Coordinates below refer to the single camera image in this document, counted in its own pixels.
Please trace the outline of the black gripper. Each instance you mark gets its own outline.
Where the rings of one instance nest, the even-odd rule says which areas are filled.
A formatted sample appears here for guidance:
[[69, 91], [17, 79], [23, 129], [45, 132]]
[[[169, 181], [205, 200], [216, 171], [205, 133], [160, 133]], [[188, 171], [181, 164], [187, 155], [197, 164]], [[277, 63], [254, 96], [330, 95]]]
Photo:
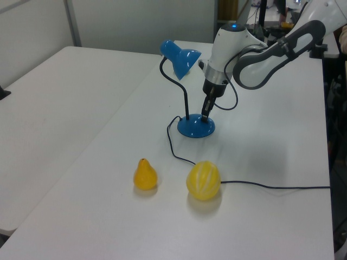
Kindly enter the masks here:
[[225, 84], [215, 84], [209, 80], [204, 80], [203, 92], [206, 94], [201, 110], [201, 121], [208, 121], [210, 112], [212, 111], [216, 98], [224, 95], [226, 89]]

